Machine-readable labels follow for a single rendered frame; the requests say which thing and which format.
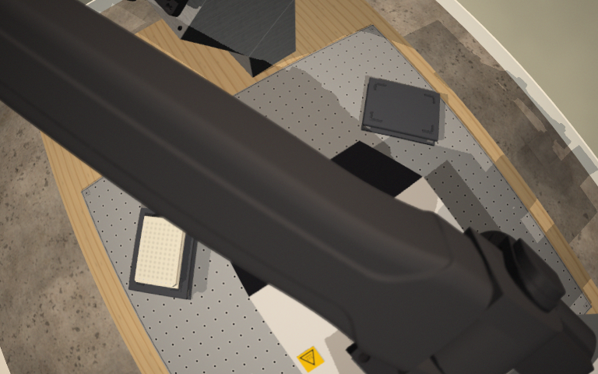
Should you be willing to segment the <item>white well pcr plate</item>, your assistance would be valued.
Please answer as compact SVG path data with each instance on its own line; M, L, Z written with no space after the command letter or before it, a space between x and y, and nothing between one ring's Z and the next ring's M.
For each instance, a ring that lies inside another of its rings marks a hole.
M185 233L160 217L144 217L135 281L179 287Z

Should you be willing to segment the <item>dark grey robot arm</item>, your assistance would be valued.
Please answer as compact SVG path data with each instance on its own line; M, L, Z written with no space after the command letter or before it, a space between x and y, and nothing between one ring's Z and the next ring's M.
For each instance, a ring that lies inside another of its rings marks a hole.
M0 101L333 325L365 374L594 370L595 333L521 238L376 189L79 0L0 0Z

